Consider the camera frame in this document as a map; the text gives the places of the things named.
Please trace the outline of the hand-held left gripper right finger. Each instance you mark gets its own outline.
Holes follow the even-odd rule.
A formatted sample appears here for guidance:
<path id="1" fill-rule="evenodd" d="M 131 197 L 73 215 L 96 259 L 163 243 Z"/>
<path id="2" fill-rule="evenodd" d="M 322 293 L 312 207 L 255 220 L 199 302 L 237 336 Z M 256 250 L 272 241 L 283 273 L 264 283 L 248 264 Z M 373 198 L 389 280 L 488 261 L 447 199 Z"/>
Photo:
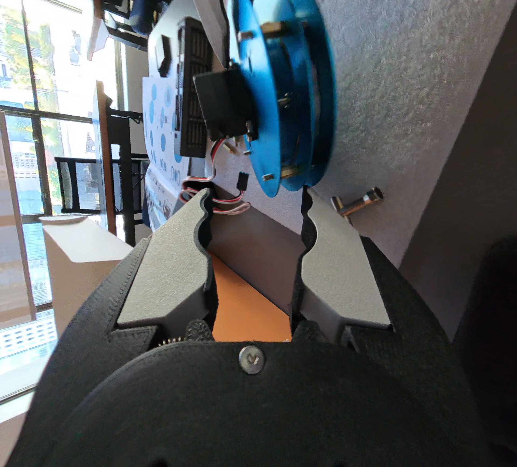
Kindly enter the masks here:
<path id="1" fill-rule="evenodd" d="M 291 301 L 291 331 L 303 321 L 318 324 L 327 341 L 340 341 L 345 328 L 390 330 L 391 320 L 352 224 L 311 187 L 302 190 L 300 255 Z"/>

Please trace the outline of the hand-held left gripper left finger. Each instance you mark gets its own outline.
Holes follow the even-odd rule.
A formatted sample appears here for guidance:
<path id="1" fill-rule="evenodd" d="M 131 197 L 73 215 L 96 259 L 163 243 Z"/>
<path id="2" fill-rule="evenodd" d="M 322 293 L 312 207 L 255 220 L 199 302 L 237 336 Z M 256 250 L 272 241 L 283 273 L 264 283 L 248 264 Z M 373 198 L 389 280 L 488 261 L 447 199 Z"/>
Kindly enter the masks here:
<path id="1" fill-rule="evenodd" d="M 153 233 L 118 316 L 121 328 L 186 330 L 194 320 L 214 328 L 218 295 L 207 252 L 212 216 L 212 192 L 204 188 Z"/>

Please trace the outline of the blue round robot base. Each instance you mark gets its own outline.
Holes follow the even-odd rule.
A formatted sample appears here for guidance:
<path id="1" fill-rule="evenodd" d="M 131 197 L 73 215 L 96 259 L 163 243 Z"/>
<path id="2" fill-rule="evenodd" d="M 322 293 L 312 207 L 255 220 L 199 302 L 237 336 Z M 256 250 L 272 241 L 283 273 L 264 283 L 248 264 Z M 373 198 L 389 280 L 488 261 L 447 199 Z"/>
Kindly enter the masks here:
<path id="1" fill-rule="evenodd" d="M 270 198 L 324 176 L 337 95 L 332 49 L 316 0 L 228 0 L 237 134 Z"/>

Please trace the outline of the metal cross socket wrench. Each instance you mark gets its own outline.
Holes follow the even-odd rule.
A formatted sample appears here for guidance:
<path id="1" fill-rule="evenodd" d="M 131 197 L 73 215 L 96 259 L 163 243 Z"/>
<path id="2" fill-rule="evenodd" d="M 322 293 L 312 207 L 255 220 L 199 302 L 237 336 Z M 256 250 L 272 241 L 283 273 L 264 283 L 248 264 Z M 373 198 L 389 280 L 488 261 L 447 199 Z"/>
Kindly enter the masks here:
<path id="1" fill-rule="evenodd" d="M 334 210 L 338 215 L 344 218 L 353 226 L 351 215 L 363 210 L 364 208 L 376 205 L 384 200 L 384 193 L 378 187 L 373 187 L 367 191 L 362 197 L 344 204 L 340 196 L 332 196 L 330 201 Z"/>

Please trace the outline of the orange cardboard box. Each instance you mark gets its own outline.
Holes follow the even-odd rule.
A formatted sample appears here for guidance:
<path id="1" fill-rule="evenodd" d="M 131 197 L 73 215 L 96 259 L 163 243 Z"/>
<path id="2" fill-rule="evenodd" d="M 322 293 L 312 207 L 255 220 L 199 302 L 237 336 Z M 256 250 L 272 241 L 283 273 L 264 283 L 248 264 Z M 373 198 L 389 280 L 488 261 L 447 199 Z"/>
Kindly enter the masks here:
<path id="1" fill-rule="evenodd" d="M 40 218 L 60 338 L 87 297 L 132 250 L 87 216 Z M 219 296 L 216 341 L 290 341 L 288 316 L 210 252 Z"/>

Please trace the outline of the instruction manual with blue pictures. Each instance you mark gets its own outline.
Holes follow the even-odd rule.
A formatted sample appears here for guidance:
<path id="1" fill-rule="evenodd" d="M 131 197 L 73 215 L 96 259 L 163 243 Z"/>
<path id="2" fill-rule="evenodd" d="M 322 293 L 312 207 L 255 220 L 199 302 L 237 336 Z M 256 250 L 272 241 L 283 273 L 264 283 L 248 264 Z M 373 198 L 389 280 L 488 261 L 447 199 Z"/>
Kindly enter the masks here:
<path id="1" fill-rule="evenodd" d="M 175 153 L 176 84 L 169 78 L 142 79 L 143 126 L 150 164 L 145 175 L 148 218 L 158 230 L 177 210 L 190 158 Z"/>

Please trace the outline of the black servo motor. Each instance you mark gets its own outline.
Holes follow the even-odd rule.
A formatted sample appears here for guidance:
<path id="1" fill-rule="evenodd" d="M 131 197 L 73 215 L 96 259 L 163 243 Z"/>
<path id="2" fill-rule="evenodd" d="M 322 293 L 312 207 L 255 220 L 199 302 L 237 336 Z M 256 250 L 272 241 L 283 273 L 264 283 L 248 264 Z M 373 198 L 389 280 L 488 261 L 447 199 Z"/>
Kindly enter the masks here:
<path id="1" fill-rule="evenodd" d="M 258 139 L 255 99 L 239 65 L 196 75 L 193 82 L 212 142 L 241 135 L 249 141 Z"/>

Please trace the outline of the black screwdriver bit case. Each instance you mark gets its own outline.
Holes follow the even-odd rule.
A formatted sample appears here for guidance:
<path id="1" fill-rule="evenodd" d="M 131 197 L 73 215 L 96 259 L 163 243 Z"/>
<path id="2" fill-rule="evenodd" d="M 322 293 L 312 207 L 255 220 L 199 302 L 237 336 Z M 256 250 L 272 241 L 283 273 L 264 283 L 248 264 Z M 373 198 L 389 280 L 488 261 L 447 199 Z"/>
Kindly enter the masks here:
<path id="1" fill-rule="evenodd" d="M 178 23 L 177 42 L 174 153 L 205 158 L 207 130 L 194 77 L 212 70 L 212 47 L 202 23 L 192 17 Z"/>

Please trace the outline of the small black box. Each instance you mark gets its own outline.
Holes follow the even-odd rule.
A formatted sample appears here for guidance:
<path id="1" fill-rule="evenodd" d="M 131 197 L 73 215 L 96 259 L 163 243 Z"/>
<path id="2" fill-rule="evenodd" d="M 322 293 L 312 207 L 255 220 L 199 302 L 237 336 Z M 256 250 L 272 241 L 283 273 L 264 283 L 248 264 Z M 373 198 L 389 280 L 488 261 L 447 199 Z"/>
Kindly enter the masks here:
<path id="1" fill-rule="evenodd" d="M 169 74 L 172 63 L 172 50 L 169 37 L 160 35 L 155 46 L 155 54 L 159 76 L 165 78 Z"/>

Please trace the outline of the large glass window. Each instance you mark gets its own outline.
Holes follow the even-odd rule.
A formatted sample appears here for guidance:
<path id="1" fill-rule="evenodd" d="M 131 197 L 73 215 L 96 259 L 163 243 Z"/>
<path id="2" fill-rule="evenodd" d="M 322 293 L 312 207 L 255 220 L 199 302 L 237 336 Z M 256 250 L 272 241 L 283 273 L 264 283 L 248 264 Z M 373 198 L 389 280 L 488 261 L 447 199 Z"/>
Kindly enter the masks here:
<path id="1" fill-rule="evenodd" d="M 86 56 L 83 0 L 1 0 L 1 107 L 22 217 L 36 322 L 1 330 L 1 399 L 34 387 L 56 341 L 40 218 L 64 204 L 56 157 L 95 158 L 96 81 L 117 96 L 115 50 Z"/>

